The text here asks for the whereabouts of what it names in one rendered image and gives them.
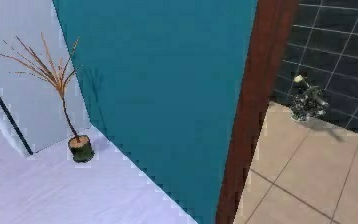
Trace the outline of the orange house plant green pot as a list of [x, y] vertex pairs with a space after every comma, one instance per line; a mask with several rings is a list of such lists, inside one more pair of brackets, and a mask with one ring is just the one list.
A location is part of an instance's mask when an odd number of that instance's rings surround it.
[[18, 71], [17, 74], [31, 75], [49, 83], [56, 90], [61, 100], [63, 114], [65, 116], [67, 125], [72, 132], [72, 137], [68, 140], [67, 143], [69, 151], [72, 155], [72, 159], [76, 163], [87, 163], [95, 155], [91, 144], [91, 139], [88, 135], [81, 135], [77, 132], [76, 128], [72, 124], [69, 113], [67, 112], [66, 100], [67, 86], [71, 79], [77, 74], [76, 68], [73, 68], [70, 72], [67, 72], [67, 67], [72, 57], [74, 56], [79, 39], [76, 39], [73, 43], [73, 49], [72, 52], [68, 54], [67, 61], [64, 62], [63, 59], [60, 58], [59, 61], [55, 63], [51, 56], [43, 32], [40, 33], [40, 37], [47, 59], [46, 62], [41, 59], [41, 53], [37, 54], [35, 50], [30, 45], [25, 44], [19, 36], [16, 36], [16, 40], [23, 47], [28, 56], [25, 56], [14, 48], [11, 48], [11, 50], [16, 53], [16, 56], [3, 54], [1, 52], [0, 56], [11, 59], [26, 68], [26, 71]]

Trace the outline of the brown wooden door frame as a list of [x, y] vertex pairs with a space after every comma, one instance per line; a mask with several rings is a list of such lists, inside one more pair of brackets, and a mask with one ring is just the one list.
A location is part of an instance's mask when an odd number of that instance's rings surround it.
[[299, 0], [258, 0], [215, 224], [233, 224]]

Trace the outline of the white door frame black edge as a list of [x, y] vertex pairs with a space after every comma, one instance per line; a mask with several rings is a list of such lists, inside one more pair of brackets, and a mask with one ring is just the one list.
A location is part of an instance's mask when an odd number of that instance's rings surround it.
[[23, 155], [28, 157], [34, 154], [30, 145], [28, 144], [24, 134], [20, 130], [17, 122], [11, 114], [8, 106], [4, 102], [0, 94], [0, 131], [10, 146]]

